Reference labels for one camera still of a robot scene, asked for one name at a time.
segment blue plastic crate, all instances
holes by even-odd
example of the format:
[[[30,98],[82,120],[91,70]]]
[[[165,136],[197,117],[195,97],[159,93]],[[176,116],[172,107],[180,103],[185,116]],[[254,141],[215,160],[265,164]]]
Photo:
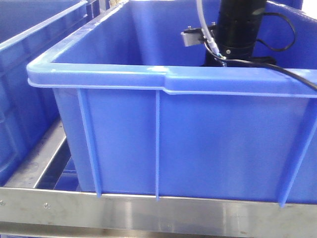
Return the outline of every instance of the blue plastic crate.
[[[80,191],[77,172],[72,159],[69,159],[63,173],[60,175],[54,190]]]
[[[297,9],[302,9],[302,6],[303,6],[303,0],[274,0],[274,1],[297,8]]]
[[[86,1],[0,1],[0,185],[42,137],[58,109],[51,89],[28,85],[26,65],[86,23]]]
[[[218,9],[204,2],[208,22]],[[255,55],[317,83],[317,21],[267,10],[291,19],[297,42]],[[31,85],[54,89],[82,190],[316,203],[317,93],[269,69],[199,67],[204,46],[180,36],[189,25],[194,1],[130,1],[28,65]],[[293,36],[265,17],[259,37],[282,47]]]

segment stainless steel frame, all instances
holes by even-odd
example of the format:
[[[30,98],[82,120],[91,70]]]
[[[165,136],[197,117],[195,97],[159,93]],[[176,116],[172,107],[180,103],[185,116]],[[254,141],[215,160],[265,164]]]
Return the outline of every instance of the stainless steel frame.
[[[29,166],[24,165],[6,185],[24,188],[0,188],[0,234],[35,237],[317,236],[316,205],[287,204],[280,208],[277,203],[269,202],[183,197],[160,197],[157,201],[155,196],[123,194],[103,194],[98,198],[95,193],[35,189],[52,168],[53,158],[64,148],[65,137],[60,126],[55,124],[49,133],[48,141],[52,145],[46,147],[42,143],[38,153],[33,153],[28,160],[39,163],[40,155],[47,155],[44,158],[46,166],[42,163],[38,166],[42,171],[28,172]],[[59,161],[65,164],[69,155],[62,154],[65,158]],[[25,188],[28,185],[22,178],[32,181],[30,188]]]

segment black cable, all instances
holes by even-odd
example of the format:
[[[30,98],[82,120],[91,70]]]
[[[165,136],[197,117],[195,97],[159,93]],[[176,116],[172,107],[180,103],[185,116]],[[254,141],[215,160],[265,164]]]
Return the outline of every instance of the black cable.
[[[291,22],[291,20],[287,16],[285,16],[281,13],[278,13],[278,12],[265,12],[264,16],[279,16],[279,17],[283,18],[289,24],[289,26],[292,28],[293,34],[294,34],[294,39],[293,39],[292,43],[290,43],[288,46],[286,46],[284,48],[273,48],[261,39],[257,39],[257,41],[262,43],[266,47],[268,47],[270,50],[277,51],[277,52],[285,51],[285,50],[289,49],[290,47],[292,47],[293,44],[296,42],[296,29],[295,29],[293,23]]]
[[[307,85],[308,87],[312,88],[313,90],[317,91],[317,85],[314,84],[313,82],[307,80],[306,78],[299,76],[295,73],[292,73],[284,68],[281,68],[279,66],[273,65],[273,64],[269,64],[269,63],[260,63],[260,62],[251,62],[251,61],[246,61],[246,60],[241,60],[241,59],[223,59],[219,56],[217,56],[214,52],[211,51],[211,49],[209,48],[208,44],[205,42],[205,47],[207,49],[207,51],[212,54],[212,56],[215,57],[216,60],[221,61],[223,63],[238,63],[241,65],[248,65],[251,67],[260,67],[260,68],[268,68],[268,69],[272,69],[275,70],[277,72],[283,73],[287,76],[290,76],[292,78],[297,79],[298,81],[304,83],[305,85]]]

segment black cylindrical device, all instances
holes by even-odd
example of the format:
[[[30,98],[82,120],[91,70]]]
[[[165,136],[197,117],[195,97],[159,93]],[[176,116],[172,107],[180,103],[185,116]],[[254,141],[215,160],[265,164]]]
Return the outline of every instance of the black cylindrical device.
[[[216,43],[228,59],[252,56],[266,0],[221,0]]]

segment metal shelf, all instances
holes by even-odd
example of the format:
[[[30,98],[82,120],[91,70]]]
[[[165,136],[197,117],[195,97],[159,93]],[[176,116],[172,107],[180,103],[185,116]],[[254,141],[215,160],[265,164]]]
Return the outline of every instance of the metal shelf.
[[[184,197],[160,197],[157,201],[155,196],[97,197],[95,193],[37,188],[56,181],[68,159],[65,134],[58,121],[0,188],[0,234],[158,238],[184,237],[179,234],[308,238],[317,234],[316,205],[286,204],[280,208],[269,202]]]

